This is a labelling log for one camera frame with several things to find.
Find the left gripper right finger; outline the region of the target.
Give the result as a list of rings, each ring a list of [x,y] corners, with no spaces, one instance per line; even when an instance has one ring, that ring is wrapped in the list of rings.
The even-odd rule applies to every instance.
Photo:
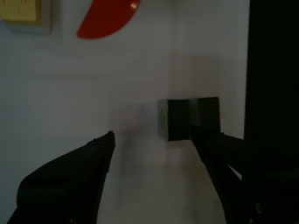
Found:
[[[299,156],[263,152],[203,127],[191,141],[215,186],[227,224],[299,224]]]

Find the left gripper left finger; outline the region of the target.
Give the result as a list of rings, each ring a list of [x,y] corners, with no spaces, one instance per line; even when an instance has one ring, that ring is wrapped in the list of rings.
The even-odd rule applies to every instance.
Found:
[[[55,158],[22,181],[7,224],[98,224],[114,132]]]

